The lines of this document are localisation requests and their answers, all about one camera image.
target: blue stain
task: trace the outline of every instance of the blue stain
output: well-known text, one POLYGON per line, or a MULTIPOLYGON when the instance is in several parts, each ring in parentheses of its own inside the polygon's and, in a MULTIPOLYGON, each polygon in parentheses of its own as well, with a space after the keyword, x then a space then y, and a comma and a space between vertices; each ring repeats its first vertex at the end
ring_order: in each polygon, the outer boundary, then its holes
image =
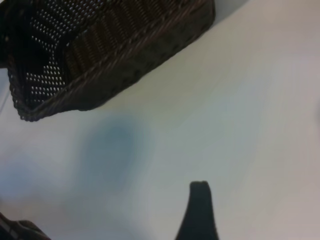
POLYGON ((135 123, 126 117, 104 121, 92 129, 82 147, 77 187, 113 192, 123 189, 137 161, 135 132, 135 123))

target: dark brown wicker basket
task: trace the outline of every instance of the dark brown wicker basket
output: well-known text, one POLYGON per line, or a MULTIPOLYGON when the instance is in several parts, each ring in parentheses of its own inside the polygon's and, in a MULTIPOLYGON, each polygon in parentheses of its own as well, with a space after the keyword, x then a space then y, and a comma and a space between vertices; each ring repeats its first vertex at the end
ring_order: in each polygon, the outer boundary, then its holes
POLYGON ((213 0, 46 0, 32 38, 50 54, 43 73, 9 56, 21 119, 91 110, 136 83, 210 28, 213 0))

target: white surface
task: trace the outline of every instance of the white surface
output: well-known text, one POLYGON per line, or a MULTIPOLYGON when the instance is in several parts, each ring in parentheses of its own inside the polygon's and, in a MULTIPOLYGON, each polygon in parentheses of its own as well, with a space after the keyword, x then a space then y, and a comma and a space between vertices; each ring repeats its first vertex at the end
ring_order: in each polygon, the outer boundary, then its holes
POLYGON ((248 1, 93 111, 27 123, 8 100, 0 210, 54 240, 173 240, 207 180, 221 240, 319 239, 319 9, 248 1))

